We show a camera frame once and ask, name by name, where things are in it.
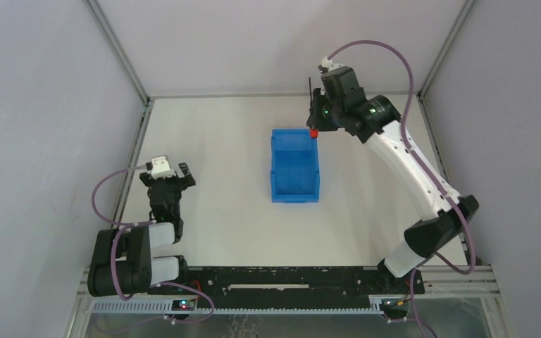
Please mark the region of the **red black screwdriver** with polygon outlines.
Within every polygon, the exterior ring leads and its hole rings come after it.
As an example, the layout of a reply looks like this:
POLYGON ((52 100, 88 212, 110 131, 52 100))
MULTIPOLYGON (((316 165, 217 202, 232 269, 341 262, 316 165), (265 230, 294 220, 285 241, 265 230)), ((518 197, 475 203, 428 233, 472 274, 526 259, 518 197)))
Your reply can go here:
MULTIPOLYGON (((312 92, 312 84, 311 84, 311 77, 308 77, 308 84, 309 84, 309 108, 311 106, 311 92, 312 92)), ((309 129, 309 135, 312 139, 318 138, 318 130, 310 130, 309 129)))

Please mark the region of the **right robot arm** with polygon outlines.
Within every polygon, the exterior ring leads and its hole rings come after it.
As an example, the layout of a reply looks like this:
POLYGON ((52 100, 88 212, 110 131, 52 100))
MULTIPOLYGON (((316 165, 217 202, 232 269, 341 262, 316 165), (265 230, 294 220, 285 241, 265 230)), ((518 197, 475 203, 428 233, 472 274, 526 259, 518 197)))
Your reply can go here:
POLYGON ((352 68, 337 64, 319 70, 322 86, 311 92, 306 121, 311 134, 344 129, 358 138, 394 173, 420 217, 379 265, 394 278, 404 277, 462 232, 478 201, 440 176, 408 136, 392 102, 383 95, 367 98, 352 68))

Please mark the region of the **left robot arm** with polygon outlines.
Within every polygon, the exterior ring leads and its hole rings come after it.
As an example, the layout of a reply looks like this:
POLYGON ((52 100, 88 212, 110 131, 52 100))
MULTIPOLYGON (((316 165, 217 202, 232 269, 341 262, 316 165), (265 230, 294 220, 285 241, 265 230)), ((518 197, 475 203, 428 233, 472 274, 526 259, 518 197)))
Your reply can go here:
POLYGON ((139 178, 147 188, 149 220, 118 223, 115 229, 98 232, 87 278, 92 296, 128 300, 153 285, 187 279, 188 265, 183 256, 155 257, 152 253, 182 239, 180 200, 196 181, 186 163, 180 163, 179 168, 181 176, 162 168, 156 160, 138 168, 139 178))

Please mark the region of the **blue plastic bin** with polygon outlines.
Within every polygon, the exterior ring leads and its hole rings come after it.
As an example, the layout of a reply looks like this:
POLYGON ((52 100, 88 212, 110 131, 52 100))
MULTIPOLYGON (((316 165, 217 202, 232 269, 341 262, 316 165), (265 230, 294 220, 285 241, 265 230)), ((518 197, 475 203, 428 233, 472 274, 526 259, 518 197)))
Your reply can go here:
POLYGON ((274 129, 270 142, 272 202, 318 202, 321 177, 317 140, 307 129, 274 129))

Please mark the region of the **back aluminium frame rail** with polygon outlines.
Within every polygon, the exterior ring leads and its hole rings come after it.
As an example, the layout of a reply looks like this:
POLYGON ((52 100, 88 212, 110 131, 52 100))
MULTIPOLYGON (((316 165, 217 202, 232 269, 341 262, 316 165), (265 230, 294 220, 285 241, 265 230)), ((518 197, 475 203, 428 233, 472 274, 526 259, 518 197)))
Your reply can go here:
MULTIPOLYGON (((408 95, 405 91, 381 91, 366 92, 367 95, 382 94, 385 96, 408 95)), ((208 98, 233 98, 233 97, 290 97, 290 96, 309 96, 309 92, 281 92, 281 93, 236 93, 236 94, 190 94, 190 95, 151 95, 151 101, 158 99, 208 99, 208 98)))

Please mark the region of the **aluminium frame rail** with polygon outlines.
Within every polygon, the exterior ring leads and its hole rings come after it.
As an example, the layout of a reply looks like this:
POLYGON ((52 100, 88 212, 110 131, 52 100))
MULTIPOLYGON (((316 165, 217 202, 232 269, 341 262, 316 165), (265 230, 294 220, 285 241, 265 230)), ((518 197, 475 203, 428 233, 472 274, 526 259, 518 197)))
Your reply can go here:
MULTIPOLYGON (((84 0, 83 3, 91 15, 94 23, 98 27, 102 37, 107 43, 117 64, 120 66, 120 69, 123 71, 126 79, 131 84, 134 92, 137 94, 142 104, 142 108, 139 113, 139 120, 135 128, 135 135, 132 138, 128 163, 126 164, 128 168, 133 167, 138 164, 139 154, 151 117, 152 100, 147 94, 142 81, 139 79, 135 67, 130 61, 127 52, 119 40, 118 35, 116 34, 111 21, 108 19, 100 2, 95 0, 84 0)), ((123 173, 120 175, 120 188, 118 196, 116 197, 116 201, 114 203, 113 214, 109 217, 114 221, 110 224, 111 228, 117 227, 118 223, 120 223, 123 218, 133 176, 134 174, 132 172, 123 173)))
POLYGON ((479 1, 464 1, 462 3, 456 18, 416 95, 428 129, 431 147, 435 152, 438 170, 443 178, 448 180, 451 178, 452 173, 452 157, 447 156, 445 150, 448 146, 452 145, 452 142, 444 139, 444 129, 437 126, 435 122, 437 117, 435 100, 442 97, 441 94, 437 93, 436 86, 437 82, 442 79, 444 69, 452 57, 453 50, 458 44, 463 31, 468 26, 478 4, 480 4, 479 1))
MULTIPOLYGON (((366 92, 367 95, 382 94, 385 96, 408 95, 405 91, 381 91, 366 92)), ((151 101, 158 99, 208 99, 208 98, 233 98, 233 97, 290 97, 290 96, 309 96, 309 92, 281 92, 281 93, 236 93, 236 94, 190 94, 190 95, 151 95, 151 101)))

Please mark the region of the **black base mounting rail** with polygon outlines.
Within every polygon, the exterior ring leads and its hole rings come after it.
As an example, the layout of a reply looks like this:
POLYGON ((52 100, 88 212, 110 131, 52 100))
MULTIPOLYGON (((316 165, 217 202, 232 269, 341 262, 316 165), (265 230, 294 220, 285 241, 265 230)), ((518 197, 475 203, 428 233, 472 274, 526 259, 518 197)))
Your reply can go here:
POLYGON ((184 284, 209 296, 215 307, 362 306, 374 296, 399 298, 425 292, 420 273, 395 278, 373 266, 191 267, 184 284))

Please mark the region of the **right aluminium frame rail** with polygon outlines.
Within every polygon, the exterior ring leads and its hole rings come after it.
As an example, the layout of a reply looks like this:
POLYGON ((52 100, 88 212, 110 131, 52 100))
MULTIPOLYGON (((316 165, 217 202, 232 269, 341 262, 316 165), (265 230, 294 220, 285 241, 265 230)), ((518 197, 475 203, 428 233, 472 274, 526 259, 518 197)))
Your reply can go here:
POLYGON ((448 180, 451 178, 452 173, 452 157, 447 156, 445 150, 448 146, 452 145, 452 142, 444 139, 444 129, 437 126, 435 122, 437 117, 435 100, 442 97, 441 94, 437 93, 436 86, 437 82, 442 79, 444 69, 452 57, 453 50, 458 44, 463 31, 468 26, 478 4, 480 4, 479 1, 464 1, 462 3, 456 18, 416 95, 428 129, 431 147, 435 152, 438 170, 443 178, 448 180))

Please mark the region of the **left aluminium frame rail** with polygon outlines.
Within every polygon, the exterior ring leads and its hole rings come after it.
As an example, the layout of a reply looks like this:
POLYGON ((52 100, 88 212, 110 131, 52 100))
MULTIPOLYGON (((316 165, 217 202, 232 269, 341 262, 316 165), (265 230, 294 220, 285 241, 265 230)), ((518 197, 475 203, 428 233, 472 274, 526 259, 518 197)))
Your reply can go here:
MULTIPOLYGON (((142 104, 142 108, 139 113, 139 120, 135 128, 135 135, 132 138, 128 163, 126 164, 128 168, 133 167, 138 164, 139 154, 151 117, 152 100, 147 94, 142 81, 139 79, 135 67, 130 61, 127 52, 119 40, 118 35, 116 34, 111 21, 108 19, 100 2, 95 0, 84 0, 83 3, 91 15, 94 23, 98 27, 102 37, 107 43, 117 64, 120 66, 120 69, 123 71, 126 79, 131 84, 134 92, 137 94, 142 104)), ((120 175, 120 188, 118 196, 116 197, 116 201, 114 203, 113 214, 109 217, 114 221, 110 224, 111 228, 117 227, 118 223, 120 223, 123 218, 133 176, 134 174, 132 172, 123 173, 120 175)))

